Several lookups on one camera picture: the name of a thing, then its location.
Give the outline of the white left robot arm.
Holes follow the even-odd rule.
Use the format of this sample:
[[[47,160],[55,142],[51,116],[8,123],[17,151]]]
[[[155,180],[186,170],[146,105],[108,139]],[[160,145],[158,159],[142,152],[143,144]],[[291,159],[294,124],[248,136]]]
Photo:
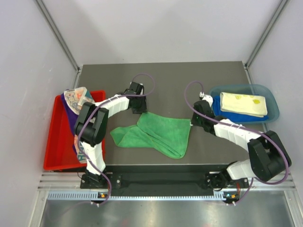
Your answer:
[[[91,182],[96,187],[103,187],[107,183],[107,175],[102,173],[106,167],[102,141],[106,135],[108,119],[128,109],[134,114],[147,112],[143,84],[131,82],[124,92],[102,102],[85,102],[74,125],[79,150],[87,158],[87,171],[93,174]]]

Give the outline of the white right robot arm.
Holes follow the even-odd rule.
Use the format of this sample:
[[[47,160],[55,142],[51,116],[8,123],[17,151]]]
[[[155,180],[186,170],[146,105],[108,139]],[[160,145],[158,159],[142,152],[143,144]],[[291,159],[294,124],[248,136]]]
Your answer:
[[[205,100],[195,102],[192,109],[194,126],[240,146],[249,154],[249,159],[236,161],[223,170],[221,182],[224,186],[232,187],[242,178],[258,178],[267,183],[282,171],[289,172],[292,161],[276,132],[254,131],[215,116]]]

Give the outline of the green towel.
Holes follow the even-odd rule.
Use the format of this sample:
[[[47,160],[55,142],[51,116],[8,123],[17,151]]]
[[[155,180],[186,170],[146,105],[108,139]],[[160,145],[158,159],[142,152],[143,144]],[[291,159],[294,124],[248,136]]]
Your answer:
[[[181,159],[187,151],[190,119],[168,118],[144,113],[135,125],[117,127],[110,135],[121,148],[153,148],[172,159]]]

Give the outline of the yellow patterned towel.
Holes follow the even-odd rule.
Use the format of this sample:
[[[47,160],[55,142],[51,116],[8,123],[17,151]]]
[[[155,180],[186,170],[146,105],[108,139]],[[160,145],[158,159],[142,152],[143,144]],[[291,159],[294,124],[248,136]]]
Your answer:
[[[264,117],[267,115],[266,99],[258,95],[221,92],[220,109],[224,112],[255,117]]]

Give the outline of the blue towel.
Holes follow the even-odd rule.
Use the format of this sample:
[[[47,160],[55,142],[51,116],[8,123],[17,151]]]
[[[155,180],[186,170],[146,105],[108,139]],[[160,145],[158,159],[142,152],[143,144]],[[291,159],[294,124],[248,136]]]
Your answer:
[[[222,111],[220,108],[220,96],[213,97],[213,104],[212,109],[214,114],[217,116],[223,116],[225,118],[230,119],[232,122],[235,123],[244,123],[244,122],[262,122],[269,119],[269,117],[266,115],[264,117],[256,117],[256,116],[250,116],[246,114],[238,114],[238,113],[231,113],[231,112],[225,112]]]

